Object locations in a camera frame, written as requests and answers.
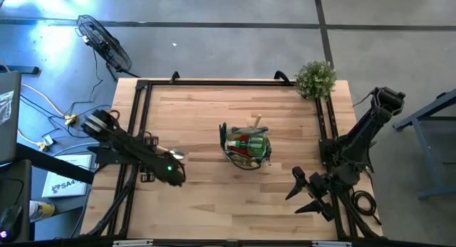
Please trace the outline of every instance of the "black fan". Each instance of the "black fan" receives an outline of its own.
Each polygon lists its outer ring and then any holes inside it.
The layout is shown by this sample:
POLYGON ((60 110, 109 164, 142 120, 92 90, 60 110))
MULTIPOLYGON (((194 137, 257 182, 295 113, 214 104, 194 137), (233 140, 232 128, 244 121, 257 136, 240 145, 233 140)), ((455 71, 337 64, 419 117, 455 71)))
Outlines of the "black fan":
POLYGON ((109 65, 118 72, 139 78, 129 72, 132 63, 130 57, 120 46, 119 40, 114 38, 98 21, 92 16, 82 15, 78 17, 76 23, 85 44, 92 47, 106 61, 106 67, 114 79, 109 65))

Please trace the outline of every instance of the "green object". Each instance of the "green object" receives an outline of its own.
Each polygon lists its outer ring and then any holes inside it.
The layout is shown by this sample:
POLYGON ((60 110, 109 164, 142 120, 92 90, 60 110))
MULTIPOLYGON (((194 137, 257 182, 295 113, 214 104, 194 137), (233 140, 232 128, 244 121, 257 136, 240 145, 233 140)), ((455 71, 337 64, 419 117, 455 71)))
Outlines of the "green object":
POLYGON ((326 97, 336 84, 336 72, 325 61, 307 63, 294 77, 297 93, 307 100, 326 97))
POLYGON ((266 152, 266 140, 263 137, 250 137, 248 142, 237 140, 235 147, 247 149, 252 157, 262 157, 266 152))

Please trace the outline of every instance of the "fan stand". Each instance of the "fan stand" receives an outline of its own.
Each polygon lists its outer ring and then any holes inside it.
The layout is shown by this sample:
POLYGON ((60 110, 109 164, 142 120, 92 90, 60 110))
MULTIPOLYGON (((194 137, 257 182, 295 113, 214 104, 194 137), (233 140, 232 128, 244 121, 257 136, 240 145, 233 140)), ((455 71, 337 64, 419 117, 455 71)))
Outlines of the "fan stand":
MULTIPOLYGON (((106 62, 106 68, 108 69, 109 74, 111 74, 111 77, 113 77, 113 80, 114 80, 115 82, 117 82, 118 79, 115 77, 114 73, 112 72, 111 66, 109 65, 108 62, 106 62)), ((118 72, 118 73, 126 73, 126 74, 131 75, 131 76, 133 76, 133 77, 135 77, 135 78, 141 78, 140 76, 138 76, 138 75, 136 75, 136 74, 134 74, 134 73, 130 73, 130 72, 128 72, 128 71, 126 71, 126 70, 123 70, 123 69, 116 70, 116 72, 118 72)))

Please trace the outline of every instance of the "fan grille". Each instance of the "fan grille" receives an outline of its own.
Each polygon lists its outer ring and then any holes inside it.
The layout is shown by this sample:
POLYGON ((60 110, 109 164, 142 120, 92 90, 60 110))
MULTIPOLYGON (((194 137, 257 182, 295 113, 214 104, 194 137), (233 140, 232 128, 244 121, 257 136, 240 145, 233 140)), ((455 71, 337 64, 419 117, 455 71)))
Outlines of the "fan grille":
POLYGON ((92 16, 82 15, 76 21, 79 31, 87 36, 88 45, 114 69, 128 72, 132 66, 130 57, 120 46, 119 41, 92 16))

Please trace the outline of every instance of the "gray floor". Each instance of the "gray floor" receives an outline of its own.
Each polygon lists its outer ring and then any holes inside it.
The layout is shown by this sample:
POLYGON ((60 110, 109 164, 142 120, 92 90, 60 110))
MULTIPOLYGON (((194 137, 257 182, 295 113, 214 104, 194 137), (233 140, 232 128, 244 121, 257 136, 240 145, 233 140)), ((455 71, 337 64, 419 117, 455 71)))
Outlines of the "gray floor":
MULTIPOLYGON (((451 25, 456 23, 455 2, 323 0, 323 8, 327 22, 334 24, 451 25)), ((318 23, 314 0, 5 0, 0 8, 0 18, 74 19, 79 14, 107 21, 318 23)), ((85 100, 97 82, 92 51, 73 29, 45 23, 0 25, 0 58, 9 64, 39 66, 40 76, 25 76, 24 82, 45 92, 59 107, 85 100)), ((108 30, 132 58, 132 72, 144 77, 170 77, 178 70, 182 77, 270 78, 275 70, 293 75, 303 63, 324 59, 319 30, 108 30)), ((403 113, 393 121, 455 87, 456 32, 328 34, 338 78, 348 80, 354 102, 375 86, 386 85, 407 94, 403 113)), ((100 58, 98 62, 98 74, 105 81, 96 91, 95 103, 109 104, 115 83, 100 58)), ((38 99, 28 90, 24 95, 38 99)), ((92 106, 81 105, 77 110, 92 106)), ((367 109, 367 102, 357 106, 356 115, 360 117, 367 109)), ((26 106, 21 106, 19 125, 33 139, 52 129, 45 117, 26 106)), ((430 186, 422 153, 411 128, 396 133, 391 125, 380 131, 370 152, 384 234, 397 240, 454 244, 455 196, 417 200, 416 192, 430 186)), ((59 144, 67 147, 85 141, 90 140, 62 137, 59 144)), ((42 221, 46 228, 62 229, 37 231, 37 239, 68 236, 77 215, 75 211, 42 221)))

